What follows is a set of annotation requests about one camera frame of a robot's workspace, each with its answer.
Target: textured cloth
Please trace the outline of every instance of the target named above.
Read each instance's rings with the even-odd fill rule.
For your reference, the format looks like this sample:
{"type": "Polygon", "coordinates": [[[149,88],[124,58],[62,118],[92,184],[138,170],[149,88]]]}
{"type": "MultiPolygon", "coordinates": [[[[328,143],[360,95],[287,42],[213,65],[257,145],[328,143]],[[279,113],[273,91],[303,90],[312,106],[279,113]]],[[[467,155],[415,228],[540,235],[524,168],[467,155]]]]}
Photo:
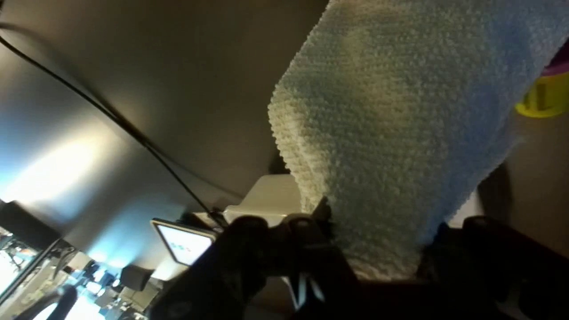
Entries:
{"type": "Polygon", "coordinates": [[[330,0],[268,118],[360,276],[414,274],[508,154],[506,120],[569,36],[567,0],[330,0]]]}

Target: light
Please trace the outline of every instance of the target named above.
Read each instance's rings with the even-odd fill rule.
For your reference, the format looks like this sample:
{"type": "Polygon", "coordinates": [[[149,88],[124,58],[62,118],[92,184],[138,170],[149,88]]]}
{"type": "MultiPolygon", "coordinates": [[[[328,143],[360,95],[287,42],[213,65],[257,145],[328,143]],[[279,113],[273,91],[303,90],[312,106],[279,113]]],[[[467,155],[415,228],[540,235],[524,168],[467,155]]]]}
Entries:
{"type": "Polygon", "coordinates": [[[24,205],[56,198],[94,168],[101,152],[103,138],[72,138],[26,168],[6,191],[1,193],[1,198],[24,205]]]}

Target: wire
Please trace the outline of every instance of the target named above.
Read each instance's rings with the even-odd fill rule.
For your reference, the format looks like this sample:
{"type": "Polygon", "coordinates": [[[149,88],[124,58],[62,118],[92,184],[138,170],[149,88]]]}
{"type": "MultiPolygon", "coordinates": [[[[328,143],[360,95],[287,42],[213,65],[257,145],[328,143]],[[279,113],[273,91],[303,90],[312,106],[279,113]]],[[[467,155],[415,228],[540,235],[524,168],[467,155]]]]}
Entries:
{"type": "Polygon", "coordinates": [[[199,198],[197,194],[175,175],[175,171],[163,161],[161,152],[149,141],[145,139],[136,129],[133,129],[119,113],[108,109],[106,106],[99,104],[94,100],[90,95],[83,93],[81,90],[74,88],[71,82],[51,72],[49,68],[42,66],[35,59],[28,58],[21,50],[17,50],[14,45],[10,45],[6,40],[0,36],[0,43],[10,50],[14,56],[19,59],[26,61],[33,68],[40,70],[42,74],[49,75],[67,90],[71,90],[76,97],[83,98],[88,102],[92,107],[95,107],[99,113],[103,113],[108,120],[111,120],[117,127],[120,127],[126,134],[129,134],[143,150],[147,150],[158,162],[159,166],[181,186],[181,189],[191,196],[191,200],[220,226],[225,226],[223,218],[218,212],[211,212],[199,198]]]}

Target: yellow object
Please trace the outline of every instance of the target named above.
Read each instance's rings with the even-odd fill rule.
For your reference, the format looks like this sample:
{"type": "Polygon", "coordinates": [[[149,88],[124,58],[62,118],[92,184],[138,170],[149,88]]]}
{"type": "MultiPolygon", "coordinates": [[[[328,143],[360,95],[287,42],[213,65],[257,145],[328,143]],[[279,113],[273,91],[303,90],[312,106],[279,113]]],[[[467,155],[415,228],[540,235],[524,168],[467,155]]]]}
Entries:
{"type": "Polygon", "coordinates": [[[556,118],[569,111],[569,72],[540,77],[515,111],[526,118],[556,118]]]}

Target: monitor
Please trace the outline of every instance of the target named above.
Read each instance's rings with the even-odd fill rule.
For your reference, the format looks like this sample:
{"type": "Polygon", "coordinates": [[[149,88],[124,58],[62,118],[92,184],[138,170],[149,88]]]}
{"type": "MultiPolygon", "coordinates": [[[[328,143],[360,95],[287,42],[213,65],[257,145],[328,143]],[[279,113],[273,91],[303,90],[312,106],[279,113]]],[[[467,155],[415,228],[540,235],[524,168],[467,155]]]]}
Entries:
{"type": "Polygon", "coordinates": [[[172,260],[181,266],[193,266],[193,262],[215,242],[213,232],[191,230],[159,219],[152,219],[151,225],[158,232],[172,260]]]}

